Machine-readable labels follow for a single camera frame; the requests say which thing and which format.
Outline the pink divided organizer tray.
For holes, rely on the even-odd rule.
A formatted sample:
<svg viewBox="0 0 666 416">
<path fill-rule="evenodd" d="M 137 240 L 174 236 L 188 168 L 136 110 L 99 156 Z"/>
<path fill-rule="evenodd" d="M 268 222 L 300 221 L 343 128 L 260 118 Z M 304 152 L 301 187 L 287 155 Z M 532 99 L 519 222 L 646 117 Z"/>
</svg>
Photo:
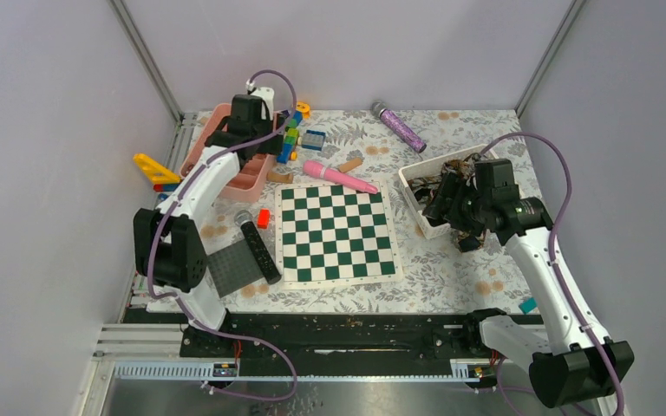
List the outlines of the pink divided organizer tray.
<svg viewBox="0 0 666 416">
<path fill-rule="evenodd" d="M 231 112 L 230 103 L 218 104 L 212 111 L 199 113 L 199 125 L 193 130 L 193 138 L 185 160 L 180 166 L 180 177 L 186 177 L 194 164 L 201 160 L 205 148 L 205 139 L 220 123 L 223 117 Z M 227 183 L 219 194 L 220 197 L 237 202 L 257 202 L 267 181 L 267 174 L 276 164 L 277 155 L 258 153 L 241 168 L 240 172 Z"/>
</svg>

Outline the white perforated plastic basket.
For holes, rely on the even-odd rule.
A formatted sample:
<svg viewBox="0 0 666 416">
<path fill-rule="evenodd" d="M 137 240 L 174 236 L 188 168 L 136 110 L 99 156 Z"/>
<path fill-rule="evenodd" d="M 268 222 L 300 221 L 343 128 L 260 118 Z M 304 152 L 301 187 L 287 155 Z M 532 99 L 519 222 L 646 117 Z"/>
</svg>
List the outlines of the white perforated plastic basket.
<svg viewBox="0 0 666 416">
<path fill-rule="evenodd" d="M 432 192 L 436 191 L 440 184 L 442 167 L 451 160 L 464 160 L 473 153 L 479 153 L 484 147 L 485 145 L 467 147 L 399 169 L 398 184 L 409 210 L 414 214 L 415 221 L 426 239 L 440 237 L 452 230 L 448 223 L 438 223 L 423 215 L 423 210 L 432 201 Z"/>
</svg>

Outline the brown floral patterned tie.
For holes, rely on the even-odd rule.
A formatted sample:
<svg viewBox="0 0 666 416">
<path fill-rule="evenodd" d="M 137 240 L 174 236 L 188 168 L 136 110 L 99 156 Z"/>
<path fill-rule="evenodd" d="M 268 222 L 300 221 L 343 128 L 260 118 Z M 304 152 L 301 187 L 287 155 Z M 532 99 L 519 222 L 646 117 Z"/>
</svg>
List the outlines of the brown floral patterned tie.
<svg viewBox="0 0 666 416">
<path fill-rule="evenodd" d="M 414 194 L 415 200 L 418 203 L 427 205 L 436 195 L 441 182 L 448 173 L 455 173 L 461 179 L 468 179 L 473 174 L 473 165 L 474 160 L 470 157 L 466 159 L 450 159 L 442 164 L 439 173 L 409 179 L 407 184 Z"/>
</svg>

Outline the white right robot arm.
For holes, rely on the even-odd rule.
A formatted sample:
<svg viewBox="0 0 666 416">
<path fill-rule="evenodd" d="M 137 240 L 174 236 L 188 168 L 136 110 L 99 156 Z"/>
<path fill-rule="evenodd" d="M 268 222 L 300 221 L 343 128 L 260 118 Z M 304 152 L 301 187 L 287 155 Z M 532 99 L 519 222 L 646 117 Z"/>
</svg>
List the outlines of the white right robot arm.
<svg viewBox="0 0 666 416">
<path fill-rule="evenodd" d="M 613 341 L 578 293 L 552 222 L 538 198 L 522 198 L 507 159 L 478 161 L 464 174 L 443 168 L 423 214 L 468 236 L 494 234 L 518 265 L 541 314 L 546 337 L 515 323 L 500 309 L 467 316 L 464 349 L 483 357 L 495 350 L 529 376 L 540 402 L 550 408 L 606 396 L 619 398 L 634 362 L 627 341 Z"/>
</svg>

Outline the colourful lego block vehicle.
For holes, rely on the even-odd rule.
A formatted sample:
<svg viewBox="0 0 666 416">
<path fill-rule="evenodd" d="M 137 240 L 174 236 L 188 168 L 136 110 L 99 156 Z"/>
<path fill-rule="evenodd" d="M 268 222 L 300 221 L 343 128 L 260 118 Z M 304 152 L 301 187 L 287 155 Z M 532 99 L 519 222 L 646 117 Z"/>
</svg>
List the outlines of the colourful lego block vehicle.
<svg viewBox="0 0 666 416">
<path fill-rule="evenodd" d="M 287 164 L 297 159 L 296 147 L 300 140 L 298 127 L 303 119 L 310 117 L 310 106 L 304 101 L 298 101 L 295 111 L 286 117 L 288 124 L 284 130 L 282 150 L 277 156 L 277 163 Z"/>
</svg>

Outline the wooden arch block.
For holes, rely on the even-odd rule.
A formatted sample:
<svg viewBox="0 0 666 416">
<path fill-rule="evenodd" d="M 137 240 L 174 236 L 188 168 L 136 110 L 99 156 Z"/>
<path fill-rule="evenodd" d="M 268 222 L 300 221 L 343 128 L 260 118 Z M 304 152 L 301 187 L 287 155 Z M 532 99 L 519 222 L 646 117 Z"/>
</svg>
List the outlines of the wooden arch block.
<svg viewBox="0 0 666 416">
<path fill-rule="evenodd" d="M 292 184 L 294 175 L 292 173 L 268 172 L 266 175 L 268 181 L 279 184 Z"/>
</svg>

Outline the blue grey lego brick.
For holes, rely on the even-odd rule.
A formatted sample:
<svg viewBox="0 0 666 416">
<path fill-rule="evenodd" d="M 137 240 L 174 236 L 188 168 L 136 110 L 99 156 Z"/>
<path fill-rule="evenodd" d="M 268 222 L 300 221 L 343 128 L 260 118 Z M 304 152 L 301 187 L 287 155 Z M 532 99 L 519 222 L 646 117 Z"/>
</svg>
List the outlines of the blue grey lego brick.
<svg viewBox="0 0 666 416">
<path fill-rule="evenodd" d="M 305 149 L 322 151 L 326 137 L 324 132 L 307 130 L 300 139 L 300 146 Z"/>
</svg>

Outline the small red block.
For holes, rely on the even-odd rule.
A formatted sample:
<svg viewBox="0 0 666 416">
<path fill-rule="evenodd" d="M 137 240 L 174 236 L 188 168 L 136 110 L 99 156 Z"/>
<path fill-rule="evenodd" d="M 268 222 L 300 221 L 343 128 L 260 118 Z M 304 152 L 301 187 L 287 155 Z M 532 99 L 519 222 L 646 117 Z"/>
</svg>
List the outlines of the small red block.
<svg viewBox="0 0 666 416">
<path fill-rule="evenodd" d="M 271 222 L 271 212 L 268 209 L 261 209 L 258 213 L 257 227 L 267 229 Z"/>
</svg>

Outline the black microphone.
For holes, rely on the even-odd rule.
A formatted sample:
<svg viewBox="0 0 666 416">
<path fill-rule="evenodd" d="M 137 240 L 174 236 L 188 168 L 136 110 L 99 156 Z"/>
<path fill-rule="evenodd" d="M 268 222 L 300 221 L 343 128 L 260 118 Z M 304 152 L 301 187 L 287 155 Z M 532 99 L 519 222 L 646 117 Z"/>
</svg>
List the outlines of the black microphone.
<svg viewBox="0 0 666 416">
<path fill-rule="evenodd" d="M 269 285 L 278 283 L 282 275 L 275 264 L 271 253 L 264 244 L 263 238 L 253 222 L 253 216 L 249 211 L 239 211 L 234 217 L 235 224 L 242 231 L 244 239 L 251 250 L 251 254 L 259 267 L 265 281 Z"/>
</svg>

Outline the yellow toy crane car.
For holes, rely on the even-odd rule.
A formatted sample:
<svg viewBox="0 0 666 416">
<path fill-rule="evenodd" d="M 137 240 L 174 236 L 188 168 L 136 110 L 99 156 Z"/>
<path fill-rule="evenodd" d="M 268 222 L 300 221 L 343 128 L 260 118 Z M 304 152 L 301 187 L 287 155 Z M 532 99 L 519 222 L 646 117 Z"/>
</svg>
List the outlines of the yellow toy crane car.
<svg viewBox="0 0 666 416">
<path fill-rule="evenodd" d="M 172 192 L 181 183 L 181 177 L 144 153 L 136 153 L 133 162 L 152 183 L 155 192 Z"/>
</svg>

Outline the small teal block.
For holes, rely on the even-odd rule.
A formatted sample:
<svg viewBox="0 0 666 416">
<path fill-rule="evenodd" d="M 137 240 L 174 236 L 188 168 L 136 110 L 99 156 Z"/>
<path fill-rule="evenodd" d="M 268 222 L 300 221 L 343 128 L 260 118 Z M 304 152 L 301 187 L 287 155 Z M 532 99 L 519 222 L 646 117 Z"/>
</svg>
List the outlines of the small teal block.
<svg viewBox="0 0 666 416">
<path fill-rule="evenodd" d="M 537 304 L 536 300 L 533 297 L 527 298 L 526 300 L 524 300 L 519 305 L 519 310 L 524 315 L 531 314 L 532 312 L 536 311 L 537 309 L 538 309 L 538 304 Z"/>
</svg>

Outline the wooden rectangular block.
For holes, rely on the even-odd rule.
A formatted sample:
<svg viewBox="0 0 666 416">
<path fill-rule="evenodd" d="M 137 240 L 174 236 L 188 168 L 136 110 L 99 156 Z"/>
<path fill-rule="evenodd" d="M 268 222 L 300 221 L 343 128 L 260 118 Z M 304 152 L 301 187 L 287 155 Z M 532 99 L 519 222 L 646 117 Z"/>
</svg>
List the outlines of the wooden rectangular block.
<svg viewBox="0 0 666 416">
<path fill-rule="evenodd" d="M 347 173 L 347 172 L 350 172 L 350 171 L 356 169 L 358 166 L 361 166 L 362 163 L 363 163 L 362 158 L 353 158 L 353 159 L 350 159 L 350 160 L 346 161 L 345 163 L 341 164 L 337 168 L 337 170 L 341 173 Z"/>
</svg>

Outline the green white chessboard mat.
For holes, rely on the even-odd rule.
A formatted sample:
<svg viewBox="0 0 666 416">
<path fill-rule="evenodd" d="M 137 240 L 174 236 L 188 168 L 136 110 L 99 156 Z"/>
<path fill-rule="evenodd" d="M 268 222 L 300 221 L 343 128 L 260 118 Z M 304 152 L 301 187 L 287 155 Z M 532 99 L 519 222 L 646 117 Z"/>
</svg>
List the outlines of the green white chessboard mat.
<svg viewBox="0 0 666 416">
<path fill-rule="evenodd" d="M 354 191 L 324 182 L 281 185 L 275 192 L 275 259 L 288 290 L 402 280 L 389 190 Z"/>
</svg>

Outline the grey lego baseplate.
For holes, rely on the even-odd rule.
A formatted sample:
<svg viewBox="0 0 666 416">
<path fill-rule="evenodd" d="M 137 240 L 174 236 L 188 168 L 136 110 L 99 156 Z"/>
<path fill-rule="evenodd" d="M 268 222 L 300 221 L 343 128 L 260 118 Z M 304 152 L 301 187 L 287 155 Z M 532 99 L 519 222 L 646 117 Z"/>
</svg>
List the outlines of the grey lego baseplate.
<svg viewBox="0 0 666 416">
<path fill-rule="evenodd" d="M 264 277 L 245 240 L 213 252 L 207 260 L 210 277 L 220 297 L 228 296 Z"/>
</svg>

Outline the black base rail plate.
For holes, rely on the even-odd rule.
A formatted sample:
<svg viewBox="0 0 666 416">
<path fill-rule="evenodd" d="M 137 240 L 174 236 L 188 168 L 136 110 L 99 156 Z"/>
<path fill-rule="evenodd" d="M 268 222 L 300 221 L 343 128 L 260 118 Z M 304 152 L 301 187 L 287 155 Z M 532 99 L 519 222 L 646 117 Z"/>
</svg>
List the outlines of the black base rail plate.
<svg viewBox="0 0 666 416">
<path fill-rule="evenodd" d="M 488 366 L 467 314 L 313 315 L 230 313 L 225 339 L 189 327 L 180 357 L 229 359 L 243 376 L 445 376 L 452 360 Z"/>
</svg>

